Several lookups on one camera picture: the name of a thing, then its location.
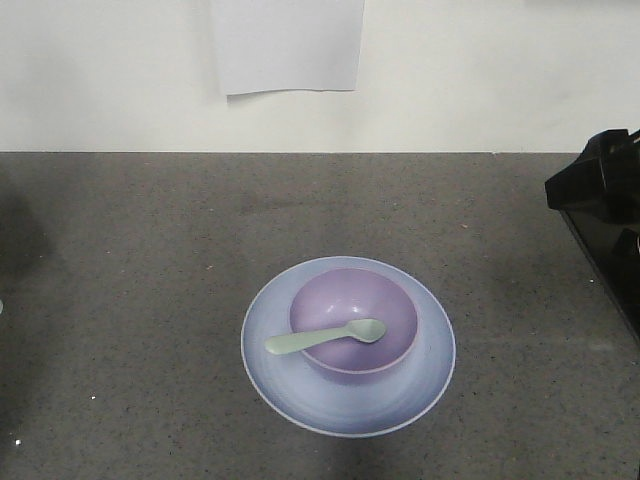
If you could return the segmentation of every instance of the bowl rim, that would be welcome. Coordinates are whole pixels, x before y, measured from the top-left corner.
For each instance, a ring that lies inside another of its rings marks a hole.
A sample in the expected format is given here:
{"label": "bowl rim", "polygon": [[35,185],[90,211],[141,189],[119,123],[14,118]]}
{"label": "bowl rim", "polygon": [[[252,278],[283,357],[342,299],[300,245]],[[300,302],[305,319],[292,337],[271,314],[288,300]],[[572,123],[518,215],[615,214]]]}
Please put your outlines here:
{"label": "bowl rim", "polygon": [[373,270],[370,270],[368,268],[364,268],[364,267],[330,268],[329,270],[327,270],[325,272],[322,272],[322,273],[319,273],[318,275],[315,275],[314,277],[312,277],[309,280],[307,280],[304,283],[304,285],[302,285],[298,289],[298,291],[294,295],[293,299],[291,300],[291,304],[289,305],[289,309],[288,309],[288,320],[289,320],[289,322],[288,323],[289,323],[289,328],[291,328],[291,332],[292,333],[298,333],[293,329],[293,325],[291,324],[291,309],[293,308],[293,304],[294,304],[296,298],[298,297],[298,295],[300,294],[300,292],[302,291],[302,289],[304,287],[306,287],[309,283],[314,281],[315,279],[320,278],[323,275],[326,275],[327,273],[340,271],[340,270],[362,270],[363,272],[367,272],[368,274],[373,274],[375,276],[382,277],[385,280],[387,280],[388,282],[391,282],[393,285],[395,285],[397,288],[399,288],[402,291],[402,293],[405,294],[405,296],[411,302],[411,305],[413,306],[413,311],[415,313],[415,329],[413,331],[413,336],[411,337],[411,343],[409,343],[409,345],[404,350],[404,352],[402,352],[401,355],[399,355],[397,358],[395,358],[391,362],[385,363],[384,365],[380,365],[379,367],[370,368],[370,369],[367,369],[367,370],[348,370],[348,369],[344,369],[344,368],[333,367],[331,365],[328,365],[328,364],[324,363],[322,360],[319,360],[318,358],[314,357],[309,352],[307,352],[306,349],[305,350],[301,350],[300,353],[302,353],[308,360],[312,361],[313,363],[318,365],[320,368],[323,368],[325,370],[329,370],[329,371],[335,372],[335,373],[345,374],[345,375],[356,375],[356,376],[359,376],[359,375],[372,375],[372,374],[375,374],[375,373],[383,372],[383,371],[385,371],[387,369],[390,369],[390,368],[398,365],[400,362],[402,362],[407,357],[407,355],[409,355],[411,350],[413,350],[414,345],[416,344],[416,339],[418,338],[418,329],[420,328],[420,311],[419,311],[418,306],[416,305],[416,303],[413,301],[413,298],[411,298],[411,295],[409,295],[409,293],[401,285],[398,285],[398,283],[394,282],[393,280],[391,280],[386,275],[382,275],[382,274],[380,274],[378,272],[374,272]]}

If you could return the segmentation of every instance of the spoon bowl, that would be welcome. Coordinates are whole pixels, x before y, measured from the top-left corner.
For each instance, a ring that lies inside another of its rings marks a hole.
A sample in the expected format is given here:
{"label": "spoon bowl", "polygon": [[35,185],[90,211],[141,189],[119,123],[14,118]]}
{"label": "spoon bowl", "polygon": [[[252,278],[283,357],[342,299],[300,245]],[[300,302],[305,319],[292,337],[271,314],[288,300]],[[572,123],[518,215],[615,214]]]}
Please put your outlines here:
{"label": "spoon bowl", "polygon": [[387,326],[375,318],[351,320],[345,325],[351,337],[365,343],[377,342],[387,332]]}

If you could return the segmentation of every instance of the light green spoon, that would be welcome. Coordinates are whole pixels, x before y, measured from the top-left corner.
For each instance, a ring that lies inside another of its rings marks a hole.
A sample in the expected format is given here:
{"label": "light green spoon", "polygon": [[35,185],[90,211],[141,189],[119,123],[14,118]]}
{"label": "light green spoon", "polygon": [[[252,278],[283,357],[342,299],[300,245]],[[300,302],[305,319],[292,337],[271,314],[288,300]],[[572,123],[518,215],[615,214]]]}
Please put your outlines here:
{"label": "light green spoon", "polygon": [[343,327],[270,337],[265,340],[264,347],[274,355],[282,355],[343,337],[352,337],[361,342],[373,343],[380,340],[386,332],[387,326],[380,320],[363,318],[351,320]]}

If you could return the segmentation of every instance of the black object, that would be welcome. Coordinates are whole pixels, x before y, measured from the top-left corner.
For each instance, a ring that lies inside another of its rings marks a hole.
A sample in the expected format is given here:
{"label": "black object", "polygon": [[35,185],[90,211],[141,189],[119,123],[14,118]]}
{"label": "black object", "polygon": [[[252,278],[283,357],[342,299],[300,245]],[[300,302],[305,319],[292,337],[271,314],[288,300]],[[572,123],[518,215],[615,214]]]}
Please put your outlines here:
{"label": "black object", "polygon": [[596,135],[545,188],[640,340],[640,131]]}

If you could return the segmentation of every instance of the spoon handle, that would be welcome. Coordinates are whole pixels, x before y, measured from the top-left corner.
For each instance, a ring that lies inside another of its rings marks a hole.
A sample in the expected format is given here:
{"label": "spoon handle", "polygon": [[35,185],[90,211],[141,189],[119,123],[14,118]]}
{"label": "spoon handle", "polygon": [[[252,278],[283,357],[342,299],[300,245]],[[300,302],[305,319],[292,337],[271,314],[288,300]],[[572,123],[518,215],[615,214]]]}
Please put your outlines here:
{"label": "spoon handle", "polygon": [[312,332],[290,333],[267,338],[264,347],[274,355],[297,352],[305,348],[313,347],[319,343],[328,342],[337,338],[348,337],[350,333],[344,327],[314,330]]}

